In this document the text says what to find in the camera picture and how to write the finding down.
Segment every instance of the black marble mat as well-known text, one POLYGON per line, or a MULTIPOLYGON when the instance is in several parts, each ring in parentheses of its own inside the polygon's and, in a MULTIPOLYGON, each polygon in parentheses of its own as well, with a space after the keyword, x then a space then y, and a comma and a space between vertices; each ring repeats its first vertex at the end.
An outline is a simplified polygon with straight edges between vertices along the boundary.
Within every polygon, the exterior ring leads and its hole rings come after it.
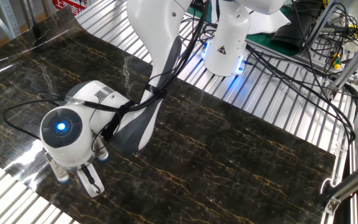
MULTIPOLYGON (((60 185, 42 145, 4 124, 4 108, 100 80, 139 100, 151 66, 84 31, 66 8, 0 48, 0 167, 81 223, 319 223, 334 156, 180 80, 135 155, 95 162, 106 188, 60 185)), ((48 104, 13 111, 39 133, 48 104)))

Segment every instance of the blue led light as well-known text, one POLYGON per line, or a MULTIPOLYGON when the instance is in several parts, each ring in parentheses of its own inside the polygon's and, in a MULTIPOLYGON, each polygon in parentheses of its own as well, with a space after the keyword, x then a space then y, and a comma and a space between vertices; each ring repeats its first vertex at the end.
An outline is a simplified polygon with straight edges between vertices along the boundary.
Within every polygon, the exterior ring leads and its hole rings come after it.
POLYGON ((58 124, 58 125, 56 126, 56 128, 59 129, 59 130, 61 130, 61 131, 63 131, 63 130, 66 128, 66 125, 63 124, 63 123, 60 123, 60 124, 58 124))
POLYGON ((203 58, 205 58, 205 55, 206 55, 206 52, 207 52, 207 50, 208 50, 208 47, 209 47, 209 44, 211 43, 211 41, 208 41, 208 43, 206 44, 206 47, 205 47, 205 50, 203 51, 203 53, 201 53, 201 56, 203 57, 203 58))
POLYGON ((241 56, 240 61, 237 64, 237 68, 236 68, 236 74, 242 74, 242 59, 244 59, 244 56, 241 56))

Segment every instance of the metal rack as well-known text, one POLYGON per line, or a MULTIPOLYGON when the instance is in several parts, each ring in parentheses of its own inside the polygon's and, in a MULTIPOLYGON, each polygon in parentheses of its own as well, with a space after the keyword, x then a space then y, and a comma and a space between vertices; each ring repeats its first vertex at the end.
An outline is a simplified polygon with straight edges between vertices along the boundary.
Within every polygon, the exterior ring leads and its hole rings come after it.
POLYGON ((0 223, 79 224, 1 168, 0 223))

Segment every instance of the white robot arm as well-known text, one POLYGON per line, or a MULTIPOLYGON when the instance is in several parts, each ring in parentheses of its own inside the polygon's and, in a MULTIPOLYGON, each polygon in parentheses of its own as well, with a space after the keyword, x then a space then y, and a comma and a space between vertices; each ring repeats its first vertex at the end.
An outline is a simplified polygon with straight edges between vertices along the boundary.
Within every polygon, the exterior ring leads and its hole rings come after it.
POLYGON ((246 9, 273 14, 285 0, 227 0, 219 1, 219 24, 213 40, 203 52, 205 67, 219 76, 240 75, 246 59, 246 37, 251 25, 246 9))
MULTIPOLYGON (((227 42, 233 40, 227 37, 235 36, 237 42, 233 44, 233 49, 242 54, 249 28, 245 5, 270 13, 275 10, 277 1, 222 1, 223 13, 216 33, 217 41, 211 44, 211 50, 223 44, 227 46, 226 55, 230 55, 232 46, 227 42), (247 2, 264 4, 253 7, 247 2), (236 34, 228 35, 233 30, 236 34)), ((153 60, 150 81, 139 105, 99 81, 79 84, 67 93, 69 100, 66 105, 51 110, 44 117, 40 127, 41 141, 60 182, 68 180, 67 171, 77 172, 89 195, 95 197, 104 191, 104 187, 92 162, 95 158, 101 161, 108 158, 100 136, 116 150, 126 153, 139 151, 148 143, 163 100, 160 90, 167 80, 174 78, 172 71, 181 53, 180 22, 190 3, 191 0, 128 0, 129 21, 153 60), (96 109, 90 105, 117 110, 96 109)))

